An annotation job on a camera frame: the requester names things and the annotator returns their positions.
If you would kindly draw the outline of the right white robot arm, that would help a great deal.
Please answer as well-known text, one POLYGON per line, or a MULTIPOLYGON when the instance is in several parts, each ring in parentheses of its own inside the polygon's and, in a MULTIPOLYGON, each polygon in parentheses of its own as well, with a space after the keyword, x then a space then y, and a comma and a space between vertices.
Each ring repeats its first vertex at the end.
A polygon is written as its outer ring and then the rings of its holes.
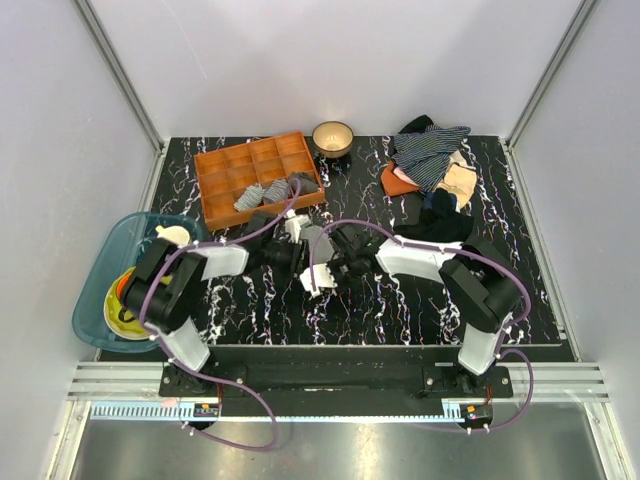
POLYGON ((349 224, 335 227, 329 238, 336 253, 328 272, 337 285, 373 272, 441 284, 464 321, 455 387, 470 397, 488 387, 488 370, 499 357, 514 309, 520 302, 530 307, 526 288, 490 242, 471 237, 433 243, 349 224))

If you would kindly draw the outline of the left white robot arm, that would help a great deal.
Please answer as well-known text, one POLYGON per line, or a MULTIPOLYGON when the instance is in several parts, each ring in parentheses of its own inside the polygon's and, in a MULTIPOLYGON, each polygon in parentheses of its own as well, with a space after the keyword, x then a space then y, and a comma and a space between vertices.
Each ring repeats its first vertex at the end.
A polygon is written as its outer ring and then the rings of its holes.
POLYGON ((185 247, 158 238, 131 273, 117 284, 116 298, 150 337, 183 369, 181 384, 196 396, 215 386, 207 364, 208 346, 200 339, 193 315, 214 278, 242 276, 270 266, 294 277, 309 259, 308 242, 296 234, 274 236, 276 217, 254 214, 244 235, 225 244, 190 243, 185 247))

